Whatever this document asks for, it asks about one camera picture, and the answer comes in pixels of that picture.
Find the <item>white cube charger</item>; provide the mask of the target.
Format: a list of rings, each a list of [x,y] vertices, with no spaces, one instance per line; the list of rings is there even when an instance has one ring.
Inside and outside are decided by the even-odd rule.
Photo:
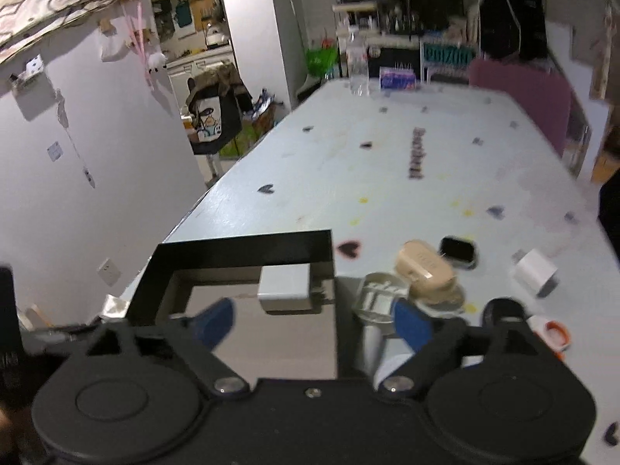
[[[513,276],[536,297],[545,297],[557,287],[558,268],[537,249],[513,255]]]

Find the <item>white power adapter block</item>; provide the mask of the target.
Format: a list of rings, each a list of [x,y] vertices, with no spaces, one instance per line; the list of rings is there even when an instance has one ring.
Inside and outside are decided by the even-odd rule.
[[[312,310],[310,265],[264,265],[257,299],[266,313]]]

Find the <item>black hanging garment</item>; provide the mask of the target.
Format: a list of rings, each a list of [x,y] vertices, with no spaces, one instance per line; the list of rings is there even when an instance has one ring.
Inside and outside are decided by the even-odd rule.
[[[495,61],[548,56],[543,0],[481,0],[480,48]]]

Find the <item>green shopping bag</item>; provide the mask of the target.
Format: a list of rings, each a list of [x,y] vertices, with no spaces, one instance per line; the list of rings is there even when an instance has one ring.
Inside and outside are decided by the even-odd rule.
[[[305,60],[308,74],[323,78],[338,62],[338,50],[335,47],[309,48],[305,51]]]

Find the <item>blue tissue pack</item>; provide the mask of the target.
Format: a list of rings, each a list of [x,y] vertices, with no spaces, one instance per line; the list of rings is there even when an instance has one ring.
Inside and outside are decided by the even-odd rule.
[[[379,86],[381,90],[414,90],[418,78],[413,69],[383,66],[379,68]]]

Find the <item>white round tape measure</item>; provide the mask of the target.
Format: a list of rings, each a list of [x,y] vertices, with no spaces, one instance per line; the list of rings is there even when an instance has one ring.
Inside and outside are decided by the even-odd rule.
[[[409,295],[410,286],[400,276],[370,273],[359,283],[352,311],[364,326],[376,326],[384,335],[393,335],[396,301]]]

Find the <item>orange white scissors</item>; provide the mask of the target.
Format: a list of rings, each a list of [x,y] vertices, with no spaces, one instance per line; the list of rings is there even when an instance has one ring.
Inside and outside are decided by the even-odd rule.
[[[541,315],[530,316],[527,324],[559,359],[564,359],[565,351],[572,344],[571,334],[564,324]]]

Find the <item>black storage box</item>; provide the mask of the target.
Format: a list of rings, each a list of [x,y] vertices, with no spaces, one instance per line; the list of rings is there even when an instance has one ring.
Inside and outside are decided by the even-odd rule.
[[[264,265],[310,265],[312,310],[266,313],[257,299]],[[260,234],[161,244],[126,312],[133,326],[198,315],[221,298],[234,325],[217,358],[249,382],[333,379],[338,374],[335,268],[328,231]]]

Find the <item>pink padded chair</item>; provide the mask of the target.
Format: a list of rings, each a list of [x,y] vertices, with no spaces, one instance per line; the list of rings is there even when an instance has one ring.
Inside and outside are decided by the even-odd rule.
[[[470,84],[506,93],[536,124],[567,169],[577,176],[586,158],[591,128],[571,84],[559,71],[477,58]]]

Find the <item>chair with cartoon bag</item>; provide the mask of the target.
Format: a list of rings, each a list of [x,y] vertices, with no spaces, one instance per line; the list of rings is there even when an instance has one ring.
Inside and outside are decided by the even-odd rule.
[[[195,155],[207,157],[216,181],[223,174],[220,151],[242,131],[243,115],[252,109],[252,98],[231,62],[190,77],[187,86],[185,107],[191,123],[188,140]]]

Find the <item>teal poizon box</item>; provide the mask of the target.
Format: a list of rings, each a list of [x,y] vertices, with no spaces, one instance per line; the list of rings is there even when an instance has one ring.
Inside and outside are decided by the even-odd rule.
[[[420,43],[421,79],[427,83],[469,83],[469,68],[479,56],[475,45],[446,40]]]

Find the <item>clear water bottle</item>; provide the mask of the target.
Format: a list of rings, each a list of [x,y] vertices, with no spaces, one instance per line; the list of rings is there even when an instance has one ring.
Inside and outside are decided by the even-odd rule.
[[[349,27],[349,38],[346,45],[347,68],[351,93],[356,96],[369,94],[368,47],[357,26]]]

